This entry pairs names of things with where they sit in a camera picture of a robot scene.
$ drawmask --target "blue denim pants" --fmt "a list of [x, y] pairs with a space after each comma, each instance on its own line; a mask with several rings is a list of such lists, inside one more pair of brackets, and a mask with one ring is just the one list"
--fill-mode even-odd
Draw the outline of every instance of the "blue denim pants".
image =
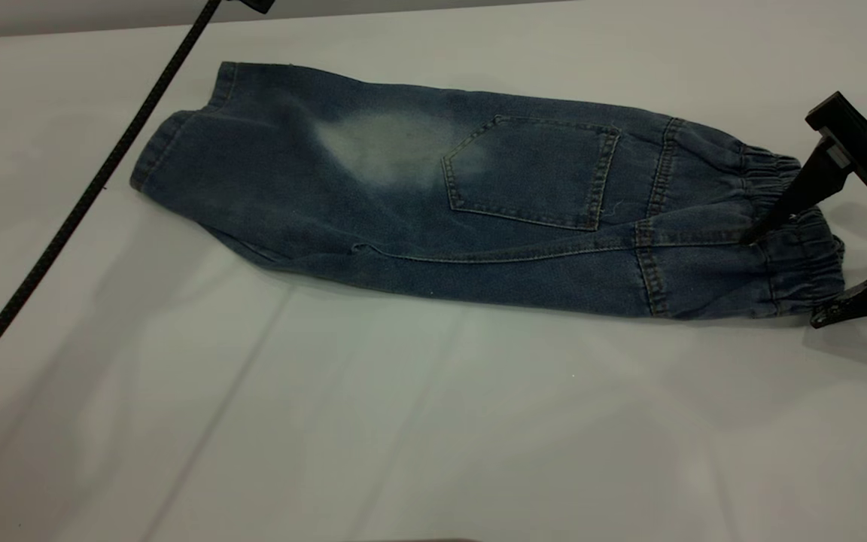
[[818, 209], [742, 233], [794, 158], [629, 107], [225, 62], [132, 185], [261, 267], [421, 297], [716, 318], [841, 292]]

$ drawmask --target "folded jeans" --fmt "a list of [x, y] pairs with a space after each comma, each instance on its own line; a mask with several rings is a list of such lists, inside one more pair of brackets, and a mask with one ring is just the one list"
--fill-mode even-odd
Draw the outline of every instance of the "folded jeans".
[[132, 185], [261, 267], [602, 315], [810, 311], [843, 291], [819, 209], [739, 239], [798, 161], [613, 105], [224, 62]]

